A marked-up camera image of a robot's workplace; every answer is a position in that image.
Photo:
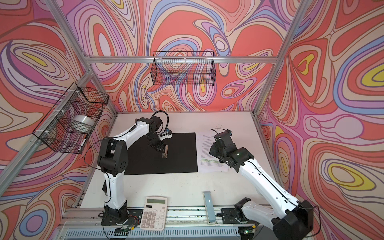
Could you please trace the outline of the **blue file folder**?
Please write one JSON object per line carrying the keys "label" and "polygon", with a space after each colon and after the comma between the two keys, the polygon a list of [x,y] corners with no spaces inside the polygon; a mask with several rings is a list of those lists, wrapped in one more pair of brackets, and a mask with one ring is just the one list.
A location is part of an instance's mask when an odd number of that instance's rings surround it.
{"label": "blue file folder", "polygon": [[175,133],[165,139],[166,152],[150,146],[144,136],[128,148],[128,175],[178,174],[198,172],[197,141],[195,133]]}

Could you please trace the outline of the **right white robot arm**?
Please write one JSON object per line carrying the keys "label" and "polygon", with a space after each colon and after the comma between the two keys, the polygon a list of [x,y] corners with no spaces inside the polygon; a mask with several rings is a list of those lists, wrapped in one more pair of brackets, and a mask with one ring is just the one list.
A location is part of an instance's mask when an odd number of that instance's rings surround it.
{"label": "right white robot arm", "polygon": [[255,222],[271,229],[279,240],[302,240],[314,229],[314,206],[299,201],[281,187],[246,148],[237,148],[232,131],[216,133],[209,154],[248,180],[270,204],[261,206],[243,198],[234,206],[240,223]]}

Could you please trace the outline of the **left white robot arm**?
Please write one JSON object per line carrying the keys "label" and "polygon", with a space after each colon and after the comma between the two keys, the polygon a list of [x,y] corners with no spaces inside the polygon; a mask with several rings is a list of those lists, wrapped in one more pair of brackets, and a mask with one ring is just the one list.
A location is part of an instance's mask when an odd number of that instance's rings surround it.
{"label": "left white robot arm", "polygon": [[166,152],[164,140],[172,137],[172,131],[165,126],[163,131],[158,132],[162,126],[163,122],[159,117],[140,118],[122,133],[102,139],[98,166],[105,177],[108,196],[105,207],[108,210],[120,212],[127,207],[123,193],[123,175],[129,163],[129,148],[141,137],[146,137],[152,148],[162,154]]}

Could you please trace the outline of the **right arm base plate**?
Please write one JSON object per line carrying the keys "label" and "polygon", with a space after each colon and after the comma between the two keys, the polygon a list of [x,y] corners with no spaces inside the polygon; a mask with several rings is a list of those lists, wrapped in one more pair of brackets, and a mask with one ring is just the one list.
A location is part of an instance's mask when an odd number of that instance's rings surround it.
{"label": "right arm base plate", "polygon": [[222,208],[217,217],[222,218],[223,224],[254,224],[255,222],[249,220],[236,208]]}

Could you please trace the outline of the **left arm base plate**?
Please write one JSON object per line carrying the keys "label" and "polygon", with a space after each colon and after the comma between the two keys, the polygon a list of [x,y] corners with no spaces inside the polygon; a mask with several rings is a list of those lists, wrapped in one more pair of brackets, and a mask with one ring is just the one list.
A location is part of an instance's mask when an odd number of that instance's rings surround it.
{"label": "left arm base plate", "polygon": [[102,226],[131,226],[135,227],[141,223],[143,210],[141,209],[129,209],[126,213],[122,213],[119,216],[111,215],[107,212],[99,213],[98,217],[102,219]]}

